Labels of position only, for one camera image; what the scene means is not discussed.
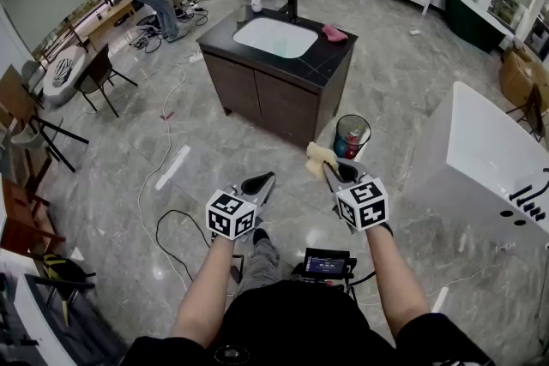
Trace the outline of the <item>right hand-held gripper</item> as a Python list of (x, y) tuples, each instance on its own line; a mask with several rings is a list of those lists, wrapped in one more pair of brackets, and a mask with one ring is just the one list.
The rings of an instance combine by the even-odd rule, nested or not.
[[(354, 230), (365, 231), (388, 221), (389, 197), (379, 177), (368, 177), (365, 166), (356, 160), (338, 159), (336, 165), (323, 162), (326, 182), (338, 207), (339, 216)], [(343, 183), (357, 183), (343, 189)]]

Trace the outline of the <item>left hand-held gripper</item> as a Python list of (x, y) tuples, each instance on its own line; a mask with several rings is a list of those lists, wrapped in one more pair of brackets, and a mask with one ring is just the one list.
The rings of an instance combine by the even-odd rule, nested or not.
[(205, 225), (214, 234), (234, 241), (252, 231), (276, 183), (272, 171), (240, 177), (233, 185), (239, 193), (257, 193), (256, 204), (217, 189), (206, 204)]

